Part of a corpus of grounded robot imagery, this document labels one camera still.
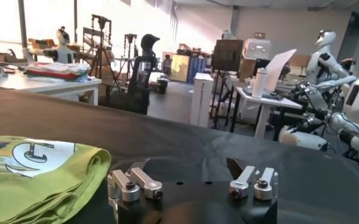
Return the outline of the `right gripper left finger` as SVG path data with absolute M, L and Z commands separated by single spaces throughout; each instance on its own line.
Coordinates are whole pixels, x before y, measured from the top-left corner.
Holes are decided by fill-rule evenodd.
M 107 175 L 108 203 L 113 208 L 115 220 L 127 216 L 127 205 L 140 199 L 160 203 L 163 198 L 163 183 L 152 179 L 143 169 L 150 159 L 134 162 L 125 172 L 111 170 Z

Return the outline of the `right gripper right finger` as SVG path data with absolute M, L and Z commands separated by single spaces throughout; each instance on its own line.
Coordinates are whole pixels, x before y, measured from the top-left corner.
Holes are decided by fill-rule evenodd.
M 242 166 L 233 158 L 226 158 L 226 164 L 233 178 L 229 183 L 229 194 L 234 199 L 248 197 L 250 190 L 254 198 L 260 201 L 278 197 L 279 174 L 274 168 L 265 167 L 260 172 L 255 166 Z

